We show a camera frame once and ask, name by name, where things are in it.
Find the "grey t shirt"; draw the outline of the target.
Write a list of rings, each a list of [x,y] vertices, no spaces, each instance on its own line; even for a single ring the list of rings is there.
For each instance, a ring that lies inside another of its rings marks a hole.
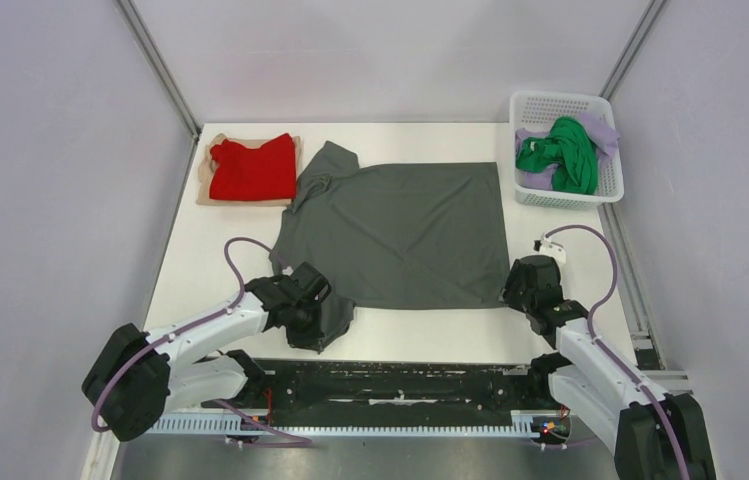
[[[326,142],[297,180],[274,245],[275,271],[309,263],[329,282],[321,323],[289,334],[320,352],[356,308],[488,309],[509,272],[493,162],[380,164]]]

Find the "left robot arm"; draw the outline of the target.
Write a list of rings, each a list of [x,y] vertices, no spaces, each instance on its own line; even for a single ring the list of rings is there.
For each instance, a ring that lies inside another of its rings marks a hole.
[[[94,431],[122,441],[150,430],[171,411],[218,402],[256,405],[264,394],[264,370],[242,350],[220,348],[285,329],[295,346],[318,346],[322,305],[332,287],[307,262],[290,274],[240,282],[228,299],[169,327],[117,328],[82,382],[93,406]]]

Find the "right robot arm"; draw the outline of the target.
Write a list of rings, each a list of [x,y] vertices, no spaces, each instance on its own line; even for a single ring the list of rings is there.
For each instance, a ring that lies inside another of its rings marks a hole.
[[[554,350],[530,363],[530,400],[541,408],[559,404],[579,416],[612,453],[619,478],[716,478],[699,403],[689,393],[670,393],[607,344],[587,309],[565,299],[555,259],[516,260],[501,300],[524,313]]]

